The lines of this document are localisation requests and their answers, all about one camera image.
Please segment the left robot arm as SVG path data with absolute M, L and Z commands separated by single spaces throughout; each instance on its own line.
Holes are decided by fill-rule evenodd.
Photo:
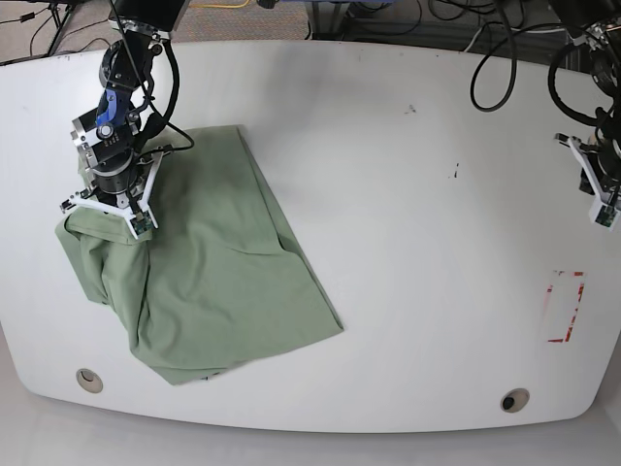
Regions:
M 550 8 L 571 40 L 554 55 L 547 86 L 555 106 L 570 119 L 593 129 L 587 142 L 561 133 L 555 140 L 569 148 L 581 167 L 579 189 L 593 197 L 590 220 L 611 231 L 620 222 L 620 3 L 618 1 L 551 1 Z M 589 74 L 606 96 L 608 109 L 587 116 L 565 104 L 556 88 L 561 62 L 585 50 Z

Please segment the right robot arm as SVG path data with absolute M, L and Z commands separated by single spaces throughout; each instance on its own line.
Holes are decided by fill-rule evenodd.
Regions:
M 186 1 L 113 1 L 109 23 L 120 35 L 103 56 L 98 106 L 74 119 L 72 140 L 84 188 L 64 200 L 62 212 L 82 207 L 122 218 L 134 237 L 156 227 L 149 198 L 162 158 L 172 146 L 147 151 L 146 143 L 171 124 L 180 70 L 172 34 Z M 151 75 L 156 56 L 168 58 L 173 84 L 167 108 L 154 106 Z

